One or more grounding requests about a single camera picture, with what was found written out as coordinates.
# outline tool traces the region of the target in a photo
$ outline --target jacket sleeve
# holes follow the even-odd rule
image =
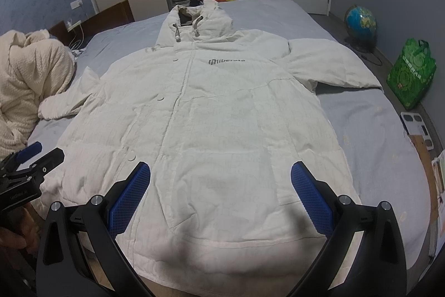
[[[349,48],[338,42],[301,38],[289,41],[279,62],[309,91],[318,82],[332,86],[381,88],[380,82]]]
[[[99,76],[89,67],[71,87],[60,94],[44,99],[39,105],[39,118],[59,119],[79,113],[84,102],[101,87]]]

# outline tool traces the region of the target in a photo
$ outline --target mattress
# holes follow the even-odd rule
[[[260,29],[288,40],[335,40],[290,0],[243,0],[220,6],[233,19],[235,29]],[[159,15],[94,36],[77,58],[75,79],[87,66],[101,76],[114,61],[153,46],[165,18],[166,14]],[[410,268],[429,224],[429,188],[417,151],[398,115],[379,89],[353,90],[319,84],[317,96],[346,154],[362,203],[376,206],[387,200],[392,204]],[[29,143],[40,141],[44,152],[52,150],[71,120],[40,121]]]

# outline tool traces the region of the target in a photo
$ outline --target wall outlet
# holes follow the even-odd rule
[[[80,7],[83,4],[83,2],[82,0],[76,0],[74,2],[71,2],[70,4],[71,4],[71,9],[76,9],[77,7]]]

